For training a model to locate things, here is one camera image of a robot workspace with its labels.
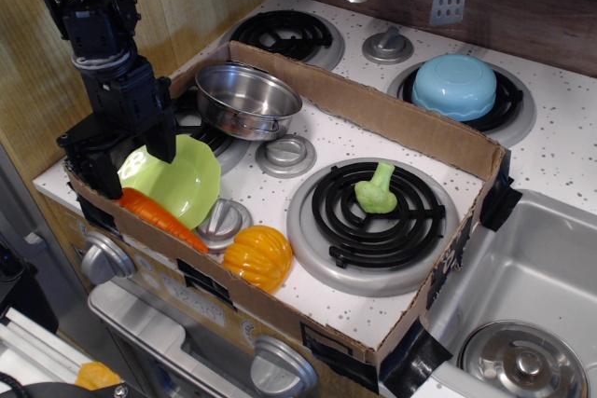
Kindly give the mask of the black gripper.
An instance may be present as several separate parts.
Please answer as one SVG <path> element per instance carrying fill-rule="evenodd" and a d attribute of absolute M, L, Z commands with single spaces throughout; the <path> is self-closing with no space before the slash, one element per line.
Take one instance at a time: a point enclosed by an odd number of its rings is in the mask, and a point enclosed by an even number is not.
<path fill-rule="evenodd" d="M 139 142 L 166 163 L 176 155 L 176 122 L 171 79 L 156 77 L 143 56 L 116 71 L 82 75 L 92 113 L 57 139 L 67 165 L 78 179 L 108 199 L 120 199 L 122 187 L 109 154 Z"/>

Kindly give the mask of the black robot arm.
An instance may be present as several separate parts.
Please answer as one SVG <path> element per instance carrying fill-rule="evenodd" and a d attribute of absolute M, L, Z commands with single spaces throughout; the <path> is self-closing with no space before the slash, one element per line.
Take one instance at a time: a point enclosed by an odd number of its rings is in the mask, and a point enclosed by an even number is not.
<path fill-rule="evenodd" d="M 71 170 L 110 199 L 121 197 L 114 152 L 137 141 L 170 163 L 176 154 L 171 81 L 157 77 L 134 41 L 137 0 L 44 0 L 60 35 L 70 42 L 89 116 L 57 140 Z"/>

